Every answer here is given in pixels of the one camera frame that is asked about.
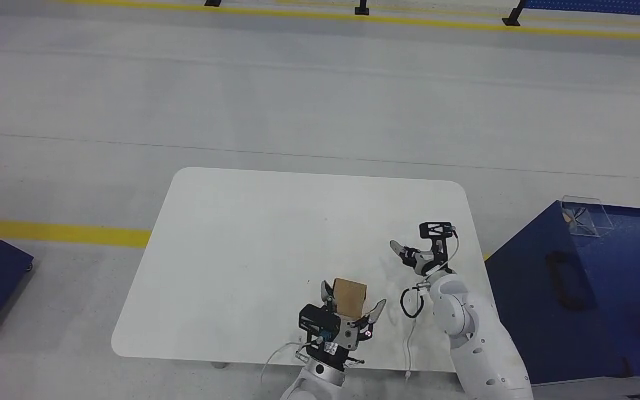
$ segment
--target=cardboard box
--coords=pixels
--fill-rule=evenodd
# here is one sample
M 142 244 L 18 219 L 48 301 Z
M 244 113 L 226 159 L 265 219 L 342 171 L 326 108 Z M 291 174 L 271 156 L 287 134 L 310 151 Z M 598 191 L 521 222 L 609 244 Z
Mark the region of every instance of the cardboard box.
M 362 317 L 367 285 L 336 278 L 333 281 L 333 295 L 338 303 L 338 314 L 353 319 Z

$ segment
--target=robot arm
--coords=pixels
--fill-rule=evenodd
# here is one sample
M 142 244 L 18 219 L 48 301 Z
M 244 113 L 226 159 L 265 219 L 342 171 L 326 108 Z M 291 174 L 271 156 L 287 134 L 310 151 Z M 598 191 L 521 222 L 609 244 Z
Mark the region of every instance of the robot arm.
M 298 316 L 298 325 L 307 332 L 307 345 L 296 353 L 306 365 L 284 392 L 281 400 L 338 400 L 345 380 L 346 362 L 363 364 L 349 357 L 360 342 L 373 337 L 373 325 L 386 304 L 380 300 L 373 310 L 353 320 L 337 313 L 333 288 L 325 281 L 320 286 L 324 305 L 307 304 Z
M 457 238 L 455 228 L 448 224 L 432 236 L 423 234 L 422 226 L 420 231 L 432 240 L 431 251 L 395 241 L 391 248 L 405 265 L 426 277 L 417 288 L 429 293 L 436 325 L 449 336 L 451 359 L 464 391 L 473 400 L 533 400 L 527 369 L 497 312 L 487 299 L 468 290 L 449 268 L 448 257 L 437 254 L 446 254 L 446 238 Z

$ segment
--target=blue panel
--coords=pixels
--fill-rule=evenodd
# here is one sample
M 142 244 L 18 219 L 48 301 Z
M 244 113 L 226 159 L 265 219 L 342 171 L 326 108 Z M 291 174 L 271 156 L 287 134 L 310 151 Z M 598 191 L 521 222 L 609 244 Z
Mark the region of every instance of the blue panel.
M 0 240 L 0 308 L 11 297 L 32 261 L 29 254 Z
M 625 364 L 612 339 L 609 322 L 580 255 L 553 203 L 487 260 L 487 273 L 500 315 L 520 352 L 532 383 L 619 375 Z M 566 260 L 556 270 L 580 310 L 558 300 L 551 268 L 545 261 L 560 252 Z
M 640 374 L 640 210 L 605 206 L 614 230 L 574 236 L 598 306 L 631 372 Z
M 525 8 L 640 15 L 640 0 L 528 0 Z

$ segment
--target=floor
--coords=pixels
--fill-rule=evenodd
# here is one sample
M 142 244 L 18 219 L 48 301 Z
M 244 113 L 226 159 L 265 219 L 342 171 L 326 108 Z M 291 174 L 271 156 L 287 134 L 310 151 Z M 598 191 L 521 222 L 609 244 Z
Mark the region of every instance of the floor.
M 637 44 L 2 0 L 0 220 L 151 229 L 186 166 L 444 179 L 491 253 L 565 194 L 640 206 Z M 119 358 L 142 250 L 11 242 L 38 263 L 0 326 L 3 400 L 277 399 L 298 372 Z M 348 390 L 465 398 L 403 383 Z

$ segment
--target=yellow floor line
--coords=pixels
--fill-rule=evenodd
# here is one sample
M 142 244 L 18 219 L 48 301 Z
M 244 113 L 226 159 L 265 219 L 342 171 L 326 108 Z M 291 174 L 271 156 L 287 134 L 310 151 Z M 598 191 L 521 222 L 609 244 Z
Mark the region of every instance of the yellow floor line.
M 0 221 L 0 239 L 44 240 L 144 248 L 151 231 L 107 226 L 45 224 L 40 222 Z
M 342 21 L 359 21 L 368 23 L 386 23 L 398 25 L 414 25 L 414 26 L 430 26 L 439 28 L 455 28 L 474 31 L 492 31 L 492 32 L 509 32 L 509 33 L 532 33 L 538 35 L 556 35 L 556 36 L 581 36 L 608 39 L 640 39 L 640 32 L 615 32 L 615 31 L 593 31 L 586 29 L 555 29 L 555 28 L 537 28 L 537 27 L 510 27 L 501 25 L 501 23 L 487 24 L 463 21 L 440 21 L 425 20 L 418 18 L 406 17 L 389 17 L 380 15 L 360 16 L 351 14 L 335 14 L 325 12 L 311 11 L 293 11 L 293 10 L 269 10 L 269 9 L 253 9 L 253 8 L 228 8 L 228 7 L 205 7 L 187 4 L 172 3 L 153 3 L 146 1 L 126 1 L 126 0 L 60 0 L 63 3 L 94 5 L 94 6 L 112 6 L 127 7 L 140 9 L 159 9 L 173 11 L 192 11 L 192 12 L 210 12 L 219 14 L 237 14 L 252 16 L 269 16 L 269 17 L 286 17 L 286 18 L 310 18 L 310 19 L 329 19 Z
M 298 6 L 311 6 L 311 7 L 339 7 L 339 8 L 354 8 L 354 3 L 324 3 L 320 1 L 305 1 L 305 0 L 275 0 L 276 4 L 282 5 L 298 5 Z M 372 10 L 380 11 L 395 11 L 395 12 L 415 12 L 425 14 L 438 14 L 438 15 L 455 15 L 460 17 L 481 17 L 481 18 L 494 18 L 500 20 L 503 17 L 508 16 L 508 13 L 490 13 L 481 11 L 456 11 L 456 10 L 442 10 L 437 8 L 421 8 L 421 7 L 403 7 L 403 6 L 376 6 L 370 5 Z M 596 24 L 596 25 L 615 25 L 615 26 L 638 26 L 640 27 L 640 20 L 635 21 L 613 21 L 604 19 L 583 19 L 583 18 L 558 18 L 558 17 L 534 17 L 534 16 L 520 16 L 519 21 L 540 21 L 540 22 L 567 22 L 576 24 Z

